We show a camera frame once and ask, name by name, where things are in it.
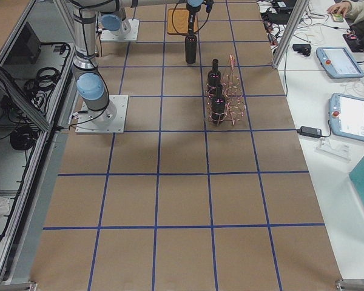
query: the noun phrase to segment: person's sleeve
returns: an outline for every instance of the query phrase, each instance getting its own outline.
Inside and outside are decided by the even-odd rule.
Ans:
[[[349,2],[351,4],[348,13],[346,14],[347,18],[355,19],[360,12],[363,10],[364,3],[363,1],[354,2],[351,0],[343,0],[342,2]]]

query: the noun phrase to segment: black power brick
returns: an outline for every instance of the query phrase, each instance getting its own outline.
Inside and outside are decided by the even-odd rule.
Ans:
[[[320,129],[315,129],[313,127],[301,126],[297,129],[299,135],[308,136],[310,138],[321,138],[322,131]]]

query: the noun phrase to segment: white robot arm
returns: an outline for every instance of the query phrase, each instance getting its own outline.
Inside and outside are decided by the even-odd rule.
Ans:
[[[96,15],[101,13],[101,22],[107,30],[116,33],[128,33],[129,22],[125,8],[138,6],[187,3],[190,12],[188,36],[185,40],[186,61],[195,62],[197,38],[192,30],[195,14],[201,4],[207,5],[207,12],[213,0],[69,0],[74,6],[73,19],[75,31],[75,56],[72,71],[77,80],[79,94],[83,97],[90,118],[96,122],[107,122],[114,117],[116,109],[109,102],[109,92],[102,76],[98,72],[95,56]]]

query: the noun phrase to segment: metal bottle holder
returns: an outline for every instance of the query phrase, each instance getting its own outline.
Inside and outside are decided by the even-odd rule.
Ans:
[[[215,96],[215,87],[206,84],[207,88],[207,112],[210,122],[219,125],[223,121],[232,121],[234,126],[237,121],[241,120],[245,114],[245,104],[243,101],[243,94],[240,87],[240,79],[234,74],[235,70],[235,58],[233,55],[229,55],[227,67],[224,70],[221,83],[223,85],[223,95],[226,98],[225,112],[215,113],[212,111],[212,98]]]

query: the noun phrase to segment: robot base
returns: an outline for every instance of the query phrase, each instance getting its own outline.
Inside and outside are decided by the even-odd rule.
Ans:
[[[122,36],[114,35],[109,30],[104,30],[101,35],[101,42],[127,42],[127,41],[137,41],[139,33],[139,23],[140,19],[128,19],[131,25],[131,31]]]
[[[123,133],[124,126],[126,123],[126,114],[127,114],[127,106],[128,106],[128,95],[110,95],[110,102],[112,102],[116,109],[117,114],[115,118],[105,124],[95,124],[92,121],[86,122],[84,124],[80,124],[76,127],[76,133]],[[87,110],[87,106],[85,102],[81,110]],[[78,119],[78,123],[85,122],[90,120],[87,115],[80,115]]]

